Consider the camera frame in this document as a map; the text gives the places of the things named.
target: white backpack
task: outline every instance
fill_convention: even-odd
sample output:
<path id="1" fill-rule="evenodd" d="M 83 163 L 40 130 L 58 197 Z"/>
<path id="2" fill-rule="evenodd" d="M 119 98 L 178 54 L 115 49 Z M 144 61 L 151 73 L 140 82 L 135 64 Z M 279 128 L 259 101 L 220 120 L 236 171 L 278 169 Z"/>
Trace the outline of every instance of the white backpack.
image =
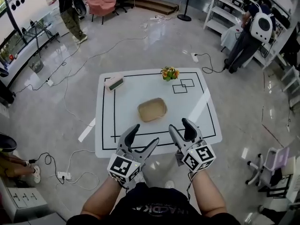
<path id="1" fill-rule="evenodd" d="M 269 43 L 272 35 L 273 25 L 270 17 L 274 16 L 272 13 L 267 15 L 263 13 L 261 7 L 258 6 L 259 12 L 254 16 L 251 26 L 250 33 L 257 40 L 262 43 Z"/>

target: glossy floor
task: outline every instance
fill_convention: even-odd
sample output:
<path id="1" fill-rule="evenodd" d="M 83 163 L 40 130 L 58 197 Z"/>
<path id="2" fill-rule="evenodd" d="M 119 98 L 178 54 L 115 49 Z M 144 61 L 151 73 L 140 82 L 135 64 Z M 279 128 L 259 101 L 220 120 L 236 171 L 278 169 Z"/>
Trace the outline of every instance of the glossy floor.
<path id="1" fill-rule="evenodd" d="M 177 18 L 150 22 L 146 20 L 156 13 L 134 8 L 126 14 L 120 11 L 119 16 L 107 16 L 104 25 L 101 25 L 100 17 L 91 22 L 91 17 L 87 16 L 81 27 L 89 39 L 80 47 L 70 34 L 59 38 L 60 43 L 54 41 L 49 44 L 41 52 L 45 64 L 41 72 L 35 74 L 26 67 L 11 87 L 13 91 L 20 91 L 29 84 L 34 89 L 39 88 L 66 57 L 77 52 L 52 75 L 51 80 L 58 85 L 49 87 L 44 84 L 37 91 L 29 86 L 17 93 L 15 102 L 9 108 L 9 135 L 17 141 L 20 155 L 32 159 L 49 152 L 55 158 L 57 171 L 64 172 L 73 151 L 94 151 L 97 127 L 82 142 L 78 138 L 95 118 L 98 79 L 102 73 L 164 66 L 210 67 L 207 55 L 199 57 L 199 63 L 194 63 L 190 53 L 210 54 L 214 69 L 222 70 L 226 52 L 220 51 L 220 35 L 202 29 L 203 22 L 198 19 L 200 13 L 190 7 L 191 22 Z M 143 23 L 148 24 L 146 29 L 141 28 Z M 222 142 L 213 145 L 217 159 L 208 172 L 223 194 L 229 212 L 239 221 L 265 201 L 265 194 L 259 194 L 255 187 L 245 185 L 251 172 L 241 158 L 244 148 L 248 148 L 248 160 L 254 159 L 260 152 L 265 153 L 269 147 L 281 147 L 262 124 L 286 146 L 294 139 L 299 121 L 290 114 L 289 133 L 286 129 L 287 94 L 281 91 L 283 84 L 272 74 L 272 69 L 263 72 L 254 61 L 233 75 L 228 71 L 204 74 L 223 136 Z M 89 171 L 99 177 L 101 184 L 107 177 L 108 161 L 86 151 L 75 153 L 69 169 L 72 181 Z M 45 165 L 44 157 L 38 164 L 42 181 L 36 187 L 50 207 L 64 218 L 78 214 L 94 190 L 58 184 L 56 178 L 51 176 L 54 174 L 54 164 Z M 177 166 L 174 154 L 151 156 L 144 174 L 150 186 L 163 187 L 167 180 L 173 180 L 176 188 L 186 193 L 188 170 Z M 93 188 L 96 184 L 96 177 L 90 173 L 85 173 L 77 183 L 86 188 Z M 191 203 L 195 205 L 192 189 L 190 193 Z"/>

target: white table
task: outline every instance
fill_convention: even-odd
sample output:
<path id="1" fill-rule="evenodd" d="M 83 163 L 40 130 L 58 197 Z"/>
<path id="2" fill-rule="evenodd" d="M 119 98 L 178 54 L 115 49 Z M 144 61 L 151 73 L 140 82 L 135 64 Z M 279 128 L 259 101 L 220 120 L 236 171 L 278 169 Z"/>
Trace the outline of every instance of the white table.
<path id="1" fill-rule="evenodd" d="M 132 148 L 144 148 L 159 137 L 152 154 L 175 152 L 168 132 L 173 124 L 184 135 L 181 119 L 187 118 L 199 126 L 207 143 L 222 140 L 220 125 L 210 92 L 198 68 L 179 68 L 179 78 L 169 82 L 162 79 L 160 69 L 122 72 L 124 84 L 109 92 L 104 81 L 114 73 L 101 74 L 96 108 L 95 151 L 99 158 L 110 158 L 115 153 L 120 135 L 130 126 L 141 126 Z M 153 98 L 162 98 L 167 106 L 164 117 L 151 122 L 139 118 L 139 104 Z"/>

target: pink chair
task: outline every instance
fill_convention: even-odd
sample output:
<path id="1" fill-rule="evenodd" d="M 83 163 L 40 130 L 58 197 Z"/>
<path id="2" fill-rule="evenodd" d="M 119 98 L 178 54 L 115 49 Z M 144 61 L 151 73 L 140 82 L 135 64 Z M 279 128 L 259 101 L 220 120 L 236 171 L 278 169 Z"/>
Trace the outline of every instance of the pink chair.
<path id="1" fill-rule="evenodd" d="M 94 15 L 102 16 L 102 24 L 104 16 L 109 13 L 116 13 L 114 6 L 116 5 L 116 0 L 86 0 L 90 7 L 90 14 L 93 14 L 92 21 L 94 20 Z"/>

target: fan base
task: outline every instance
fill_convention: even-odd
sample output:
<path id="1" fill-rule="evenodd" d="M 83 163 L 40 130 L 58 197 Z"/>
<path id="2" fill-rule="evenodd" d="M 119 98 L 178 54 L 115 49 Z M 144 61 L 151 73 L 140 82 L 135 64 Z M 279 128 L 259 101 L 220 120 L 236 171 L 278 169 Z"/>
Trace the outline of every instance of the fan base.
<path id="1" fill-rule="evenodd" d="M 184 15 L 184 14 L 178 14 L 177 17 L 178 17 L 180 20 L 183 20 L 183 21 L 186 21 L 186 22 L 189 22 L 189 21 L 192 20 L 189 16 Z"/>

